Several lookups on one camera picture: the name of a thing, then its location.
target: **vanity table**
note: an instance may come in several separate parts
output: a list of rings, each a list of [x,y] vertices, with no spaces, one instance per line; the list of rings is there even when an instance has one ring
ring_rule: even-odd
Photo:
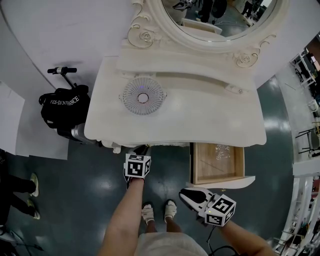
[[[120,55],[104,57],[100,66],[85,136],[116,152],[145,144],[237,147],[226,176],[211,171],[206,178],[195,165],[188,185],[248,186],[254,177],[245,177],[244,147],[267,141],[253,66],[277,36],[289,0],[273,0],[256,25],[230,37],[208,26],[181,28],[162,0],[132,4],[135,15]]]

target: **white vanity table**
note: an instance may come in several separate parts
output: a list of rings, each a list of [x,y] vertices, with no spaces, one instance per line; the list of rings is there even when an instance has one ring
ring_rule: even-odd
[[[100,66],[85,136],[116,150],[119,145],[190,142],[240,148],[264,145],[266,131],[252,67],[276,37],[289,1],[273,0],[255,26],[231,37],[213,32],[212,41],[207,31],[204,38],[204,33],[190,35],[192,29],[188,33],[181,29],[168,16],[162,0],[132,3],[136,12],[120,55],[104,57]],[[126,86],[142,77],[161,85],[166,97],[157,111],[138,115],[121,98]],[[138,101],[134,104],[147,103]],[[239,182],[246,179],[243,153],[242,165],[240,176],[233,173]],[[217,187],[209,180],[209,187]],[[225,181],[234,183],[235,178]]]

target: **white sandal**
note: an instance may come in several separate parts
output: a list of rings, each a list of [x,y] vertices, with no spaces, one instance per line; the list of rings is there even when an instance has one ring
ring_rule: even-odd
[[[154,206],[152,205],[152,203],[146,202],[143,204],[141,216],[147,225],[149,221],[155,221]]]
[[[164,222],[167,223],[166,217],[170,217],[173,219],[177,213],[177,205],[176,203],[169,199],[165,202],[165,212],[164,212]]]

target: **open drawer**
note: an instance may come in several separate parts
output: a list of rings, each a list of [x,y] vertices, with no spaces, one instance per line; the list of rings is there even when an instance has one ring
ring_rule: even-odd
[[[245,176],[243,147],[209,143],[190,144],[190,182],[188,187],[240,189],[255,181]]]

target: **dark green floor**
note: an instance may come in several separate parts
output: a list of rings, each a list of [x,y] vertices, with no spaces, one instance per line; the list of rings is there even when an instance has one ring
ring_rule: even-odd
[[[245,149],[245,173],[256,176],[249,187],[227,190],[237,202],[234,222],[264,239],[278,237],[285,225],[291,202],[293,176],[292,136],[285,103],[275,79],[264,84],[258,94],[266,125],[267,143]],[[9,173],[39,179],[39,197],[34,199],[41,220],[33,220],[11,208],[7,226],[27,244],[37,244],[45,252],[29,249],[39,256],[95,256],[105,227],[126,192],[123,162],[126,150],[70,142],[68,161],[40,157],[9,156]],[[207,252],[211,227],[195,221],[195,213],[179,200],[178,192],[189,178],[189,148],[155,146],[151,171],[145,182],[144,201],[152,201],[158,231],[164,231],[162,206],[168,199],[177,202],[175,221]],[[26,194],[17,194],[26,200]],[[216,229],[211,246],[226,243]],[[215,256],[229,256],[220,251]]]

